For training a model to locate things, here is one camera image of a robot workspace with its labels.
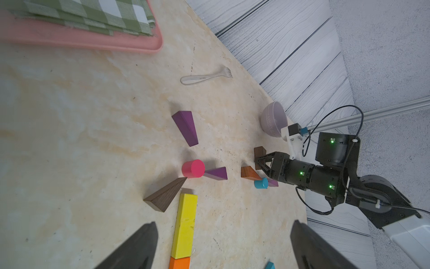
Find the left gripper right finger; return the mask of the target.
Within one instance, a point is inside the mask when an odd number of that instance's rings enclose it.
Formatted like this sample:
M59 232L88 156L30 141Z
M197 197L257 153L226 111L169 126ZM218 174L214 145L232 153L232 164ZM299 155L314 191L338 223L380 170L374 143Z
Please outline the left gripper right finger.
M315 233L295 220L290 234L299 269L356 269L357 267Z

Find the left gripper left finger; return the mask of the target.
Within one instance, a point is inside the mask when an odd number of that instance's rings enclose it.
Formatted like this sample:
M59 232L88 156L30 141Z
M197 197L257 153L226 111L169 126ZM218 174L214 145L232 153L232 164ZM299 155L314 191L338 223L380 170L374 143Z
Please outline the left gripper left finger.
M144 224L120 245L96 269L150 269L159 234L156 223Z

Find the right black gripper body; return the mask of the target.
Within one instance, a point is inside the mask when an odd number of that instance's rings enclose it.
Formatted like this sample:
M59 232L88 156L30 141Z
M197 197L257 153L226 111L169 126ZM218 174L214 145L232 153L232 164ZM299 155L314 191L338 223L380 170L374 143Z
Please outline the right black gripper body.
M289 154L272 152L270 178L282 183L310 190L326 198L331 205L345 201L346 189L340 179L340 170L291 160Z

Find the orange brown block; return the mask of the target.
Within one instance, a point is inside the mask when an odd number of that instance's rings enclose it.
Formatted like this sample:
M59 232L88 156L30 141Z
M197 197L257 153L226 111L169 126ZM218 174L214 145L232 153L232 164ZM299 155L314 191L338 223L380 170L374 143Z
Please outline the orange brown block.
M248 180L262 180L262 177L251 167L241 167L241 178Z

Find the teal cylinder block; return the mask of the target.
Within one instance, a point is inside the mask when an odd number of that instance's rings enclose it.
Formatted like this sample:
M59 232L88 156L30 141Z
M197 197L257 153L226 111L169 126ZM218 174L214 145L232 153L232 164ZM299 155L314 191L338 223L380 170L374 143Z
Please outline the teal cylinder block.
M254 181L254 187L256 189L267 189L269 186L269 181L267 178L263 178L261 180Z

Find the purple wedge block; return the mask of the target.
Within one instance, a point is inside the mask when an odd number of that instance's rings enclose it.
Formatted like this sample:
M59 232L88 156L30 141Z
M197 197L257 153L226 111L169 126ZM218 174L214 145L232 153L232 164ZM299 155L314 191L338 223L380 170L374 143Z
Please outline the purple wedge block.
M226 167L206 170L204 176L215 180L228 180Z
M178 111L172 115L172 119L190 147L199 144L191 111Z

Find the yellow long block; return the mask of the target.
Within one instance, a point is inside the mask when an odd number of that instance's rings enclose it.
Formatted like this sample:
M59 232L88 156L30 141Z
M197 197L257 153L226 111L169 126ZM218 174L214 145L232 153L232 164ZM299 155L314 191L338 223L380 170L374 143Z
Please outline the yellow long block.
M182 193L175 225L171 256L175 259L191 256L198 196Z

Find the orange long block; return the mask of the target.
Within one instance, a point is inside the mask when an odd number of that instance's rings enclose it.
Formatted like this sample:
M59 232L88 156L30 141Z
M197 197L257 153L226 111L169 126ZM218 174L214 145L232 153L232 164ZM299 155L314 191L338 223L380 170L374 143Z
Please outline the orange long block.
M189 269L190 257L175 259L170 257L169 269Z

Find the dark brown block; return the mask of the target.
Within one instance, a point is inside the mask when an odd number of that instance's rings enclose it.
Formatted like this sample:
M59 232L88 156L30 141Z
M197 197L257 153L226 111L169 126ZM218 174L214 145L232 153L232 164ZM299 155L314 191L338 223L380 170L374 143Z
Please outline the dark brown block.
M262 157L262 156L266 156L266 154L267 154L267 151L263 146L259 146L259 147L254 148L254 159ZM255 163L255 170L261 170L262 169L256 160L254 160L254 163Z
M154 210L164 213L172 203L177 193L181 190L187 179L187 177L177 178L166 186L157 190L155 193L144 198L143 201L151 206Z

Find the pink cylinder block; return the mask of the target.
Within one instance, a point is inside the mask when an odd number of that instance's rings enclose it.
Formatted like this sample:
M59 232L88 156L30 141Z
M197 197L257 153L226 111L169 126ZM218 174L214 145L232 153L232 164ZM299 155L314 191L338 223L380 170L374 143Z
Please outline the pink cylinder block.
M204 175L205 170L204 162L199 159L187 161L181 168L183 176L187 178L200 178Z

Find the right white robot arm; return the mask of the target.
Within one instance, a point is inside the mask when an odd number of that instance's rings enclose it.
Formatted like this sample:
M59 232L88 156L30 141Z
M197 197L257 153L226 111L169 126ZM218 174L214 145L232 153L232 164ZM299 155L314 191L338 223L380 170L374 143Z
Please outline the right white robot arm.
M430 220L387 179L357 175L361 140L355 135L323 132L314 165L284 152L254 149L254 162L270 179L325 197L333 210L355 206L396 243L421 269L430 266Z

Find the lilac bowl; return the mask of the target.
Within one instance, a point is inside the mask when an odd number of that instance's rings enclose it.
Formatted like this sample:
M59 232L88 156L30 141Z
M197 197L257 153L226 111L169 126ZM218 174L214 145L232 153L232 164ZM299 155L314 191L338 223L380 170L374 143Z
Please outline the lilac bowl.
M288 119L280 102L272 102L264 108L260 116L260 126L269 136L282 137L281 129L288 126Z

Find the green checkered cloth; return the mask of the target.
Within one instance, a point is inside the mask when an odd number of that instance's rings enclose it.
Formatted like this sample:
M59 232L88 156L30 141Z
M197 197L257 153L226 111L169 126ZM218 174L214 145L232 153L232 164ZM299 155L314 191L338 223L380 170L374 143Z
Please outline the green checkered cloth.
M153 36L155 17L147 1L1 1L14 16L112 36L115 31Z

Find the pink plastic tray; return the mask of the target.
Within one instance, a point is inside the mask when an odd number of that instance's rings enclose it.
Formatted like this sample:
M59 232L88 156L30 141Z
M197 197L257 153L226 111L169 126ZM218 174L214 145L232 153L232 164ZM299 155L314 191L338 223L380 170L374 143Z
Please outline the pink plastic tray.
M151 37L117 31L109 36L50 22L19 18L6 9L1 9L1 40L10 43L146 54L157 53L163 46L163 38L157 22Z

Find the right aluminium frame post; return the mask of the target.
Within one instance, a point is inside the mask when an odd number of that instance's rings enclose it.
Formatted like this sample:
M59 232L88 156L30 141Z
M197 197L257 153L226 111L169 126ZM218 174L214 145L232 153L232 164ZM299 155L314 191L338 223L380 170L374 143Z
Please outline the right aluminium frame post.
M421 111L430 108L430 97L419 98L409 102L401 103L398 105L389 106L383 109L375 109L372 111L364 112L363 122L372 122L387 117L397 116L405 113ZM347 118L334 120L328 123L321 123L318 127L316 125L309 126L308 130L315 130L315 132L322 132L335 128L348 127L359 124L361 116L359 114L352 115Z

